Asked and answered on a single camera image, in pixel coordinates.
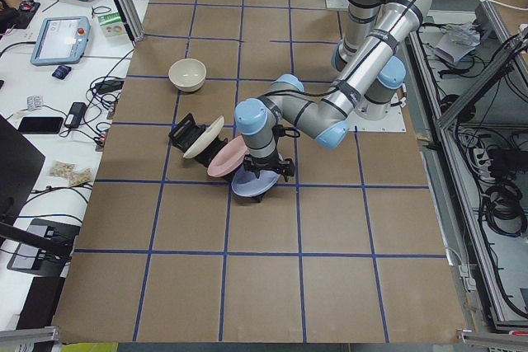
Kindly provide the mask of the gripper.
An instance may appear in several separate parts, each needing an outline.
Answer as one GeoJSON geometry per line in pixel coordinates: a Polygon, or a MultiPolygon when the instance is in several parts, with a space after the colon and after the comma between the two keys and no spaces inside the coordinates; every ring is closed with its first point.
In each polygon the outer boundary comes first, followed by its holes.
{"type": "Polygon", "coordinates": [[[281,159],[275,153],[268,157],[257,158],[251,154],[247,154],[243,159],[243,168],[245,171],[250,171],[256,178],[264,171],[273,171],[279,176],[283,176],[285,181],[295,175],[295,164],[292,159],[281,159]]]}

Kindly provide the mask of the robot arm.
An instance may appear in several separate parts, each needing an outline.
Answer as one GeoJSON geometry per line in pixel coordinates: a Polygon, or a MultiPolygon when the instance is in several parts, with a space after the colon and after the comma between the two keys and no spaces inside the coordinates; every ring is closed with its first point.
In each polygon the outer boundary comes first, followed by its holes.
{"type": "Polygon", "coordinates": [[[255,176],[273,171],[293,176],[290,159],[280,159],[276,148],[277,125],[286,120],[326,148],[335,148],[346,137],[347,117],[361,102],[398,45],[416,31],[432,0],[347,0],[346,34],[335,49],[333,65],[339,75],[314,102],[293,75],[277,78],[268,91],[237,104],[234,118],[248,153],[246,171],[255,176]]]}

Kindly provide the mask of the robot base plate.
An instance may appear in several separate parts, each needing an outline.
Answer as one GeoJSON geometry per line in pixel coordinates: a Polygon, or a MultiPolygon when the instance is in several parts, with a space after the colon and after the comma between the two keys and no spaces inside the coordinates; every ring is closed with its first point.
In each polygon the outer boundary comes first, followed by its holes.
{"type": "Polygon", "coordinates": [[[402,109],[397,94],[384,104],[375,104],[364,97],[353,113],[354,123],[364,132],[406,133],[402,109]]]}

